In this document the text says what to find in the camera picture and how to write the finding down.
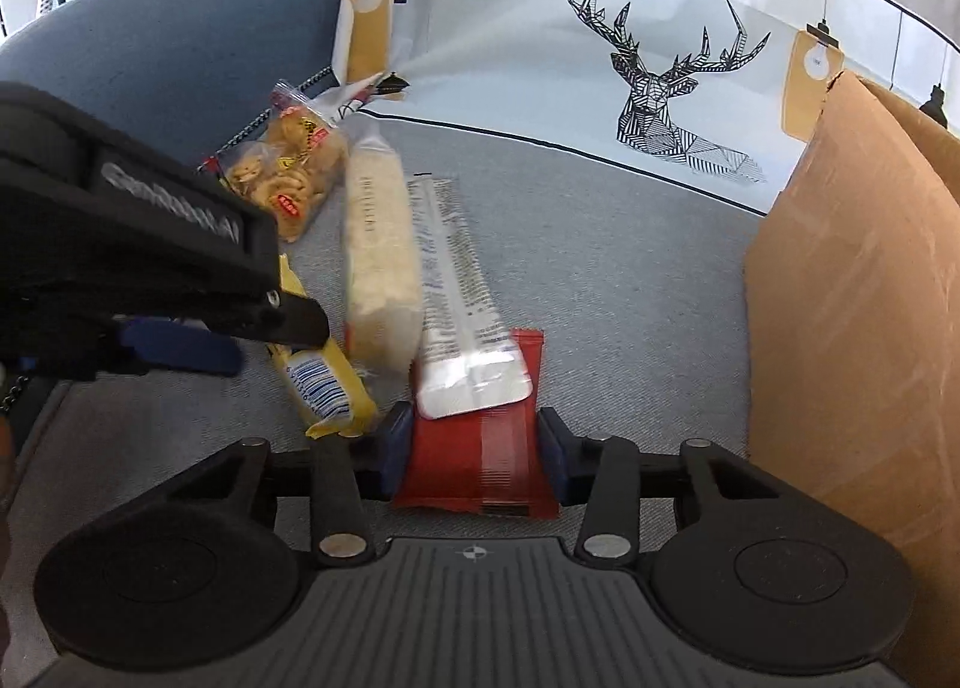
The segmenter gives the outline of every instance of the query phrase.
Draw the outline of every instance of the blue cushion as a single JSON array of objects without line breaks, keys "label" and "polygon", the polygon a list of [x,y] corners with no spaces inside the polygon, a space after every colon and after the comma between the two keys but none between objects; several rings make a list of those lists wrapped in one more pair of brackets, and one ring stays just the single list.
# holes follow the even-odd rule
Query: blue cushion
[{"label": "blue cushion", "polygon": [[75,0],[0,47],[47,90],[188,166],[329,65],[340,0]]}]

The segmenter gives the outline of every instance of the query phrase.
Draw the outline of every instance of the deer ear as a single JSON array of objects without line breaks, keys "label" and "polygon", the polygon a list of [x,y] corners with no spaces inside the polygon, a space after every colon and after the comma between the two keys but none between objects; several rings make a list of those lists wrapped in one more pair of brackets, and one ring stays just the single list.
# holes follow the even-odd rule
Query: deer ear
[{"label": "deer ear", "polygon": [[670,97],[689,95],[690,92],[693,92],[697,89],[698,84],[699,82],[696,79],[691,79],[689,76],[678,79],[670,84]]},{"label": "deer ear", "polygon": [[634,82],[634,71],[637,66],[631,65],[630,61],[619,52],[611,52],[610,61],[613,63],[613,69],[627,84]]}]

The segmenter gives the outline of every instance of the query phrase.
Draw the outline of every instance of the plastic packaging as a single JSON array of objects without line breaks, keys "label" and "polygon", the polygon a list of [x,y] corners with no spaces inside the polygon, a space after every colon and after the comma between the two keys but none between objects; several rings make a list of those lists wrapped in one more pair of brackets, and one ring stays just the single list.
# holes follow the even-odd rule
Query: plastic packaging
[{"label": "plastic packaging", "polygon": [[347,355],[406,375],[424,327],[421,258],[400,155],[376,121],[352,122],[347,160]]},{"label": "plastic packaging", "polygon": [[436,419],[522,401],[533,385],[493,306],[453,181],[422,174],[409,188],[424,273],[419,411]]},{"label": "plastic packaging", "polygon": [[[286,292],[306,297],[286,255],[280,255],[280,285]],[[321,350],[294,351],[280,344],[268,344],[267,349],[296,399],[310,438],[359,437],[371,427],[376,405],[333,337]]]},{"label": "plastic packaging", "polygon": [[417,413],[413,449],[394,506],[553,518],[559,512],[536,448],[536,385],[544,333],[512,330],[533,380],[517,404],[427,420]]},{"label": "plastic packaging", "polygon": [[347,140],[285,82],[277,83],[270,100],[267,132],[224,159],[224,177],[234,191],[274,215],[285,242],[296,242],[336,184]]}]

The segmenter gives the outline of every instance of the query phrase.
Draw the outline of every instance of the deer antler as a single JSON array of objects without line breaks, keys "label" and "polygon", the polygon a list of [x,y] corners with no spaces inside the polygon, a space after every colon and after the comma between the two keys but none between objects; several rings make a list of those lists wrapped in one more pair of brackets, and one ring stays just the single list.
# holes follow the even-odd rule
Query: deer antler
[{"label": "deer antler", "polygon": [[766,46],[767,40],[770,38],[770,33],[767,33],[763,37],[763,40],[750,52],[744,54],[744,49],[747,47],[747,31],[743,28],[743,23],[736,15],[736,11],[733,10],[733,6],[729,0],[727,0],[727,6],[730,9],[731,15],[733,15],[733,21],[736,23],[736,40],[730,49],[724,49],[723,52],[720,52],[720,61],[710,61],[710,37],[709,33],[707,33],[707,28],[704,28],[704,42],[700,48],[700,54],[696,57],[688,54],[683,60],[680,60],[680,57],[677,56],[677,59],[673,61],[673,68],[666,71],[661,78],[670,82],[671,86],[683,84],[685,78],[690,76],[691,73],[726,73],[727,71],[736,71],[738,68],[743,68],[754,59],[757,54],[760,54],[760,49]]},{"label": "deer antler", "polygon": [[630,14],[630,3],[620,9],[611,28],[604,22],[605,9],[597,10],[597,0],[584,0],[578,4],[575,0],[567,0],[580,21],[587,25],[594,33],[613,46],[620,56],[642,71],[647,68],[640,59],[640,41],[635,41],[631,33],[627,33],[627,15]]}]

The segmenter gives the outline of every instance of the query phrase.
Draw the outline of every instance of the barcode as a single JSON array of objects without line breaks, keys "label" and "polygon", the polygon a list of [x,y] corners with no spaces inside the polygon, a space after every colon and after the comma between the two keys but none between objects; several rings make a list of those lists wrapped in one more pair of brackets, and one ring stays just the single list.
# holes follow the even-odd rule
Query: barcode
[{"label": "barcode", "polygon": [[287,365],[296,392],[320,420],[350,416],[347,393],[318,354],[301,353]]}]

